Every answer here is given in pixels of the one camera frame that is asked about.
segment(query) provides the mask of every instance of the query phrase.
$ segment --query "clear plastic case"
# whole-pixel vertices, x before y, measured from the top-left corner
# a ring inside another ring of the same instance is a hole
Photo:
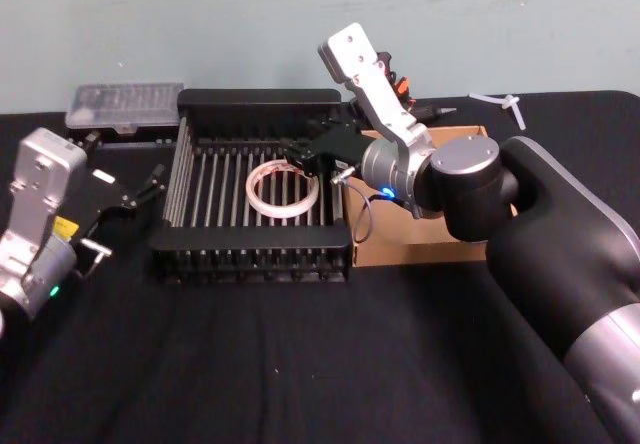
[[[115,129],[131,135],[140,127],[177,126],[177,99],[184,84],[88,84],[78,87],[65,117],[69,129]]]

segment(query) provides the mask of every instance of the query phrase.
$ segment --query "blue led light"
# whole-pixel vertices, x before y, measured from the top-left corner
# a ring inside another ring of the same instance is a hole
[[[391,189],[389,189],[388,187],[383,187],[382,188],[382,193],[387,196],[389,199],[393,199],[396,197],[396,193],[393,192]]]

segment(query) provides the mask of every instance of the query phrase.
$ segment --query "yellow label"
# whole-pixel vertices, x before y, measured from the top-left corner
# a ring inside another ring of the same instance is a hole
[[[79,227],[75,222],[71,222],[60,216],[56,216],[56,220],[53,222],[53,232],[65,241],[70,241]]]

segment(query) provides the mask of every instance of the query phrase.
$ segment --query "light blue wall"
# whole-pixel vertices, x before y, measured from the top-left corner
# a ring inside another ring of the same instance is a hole
[[[414,95],[640,93],[640,0],[0,0],[0,113],[88,82],[331,86],[316,47],[353,21]]]

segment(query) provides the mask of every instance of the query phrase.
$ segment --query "metal bracket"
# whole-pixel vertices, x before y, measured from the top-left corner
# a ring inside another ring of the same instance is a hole
[[[322,44],[318,52],[338,84],[354,92],[373,128],[398,148],[398,171],[417,171],[435,146],[427,128],[407,112],[389,84],[383,61],[358,23]]]

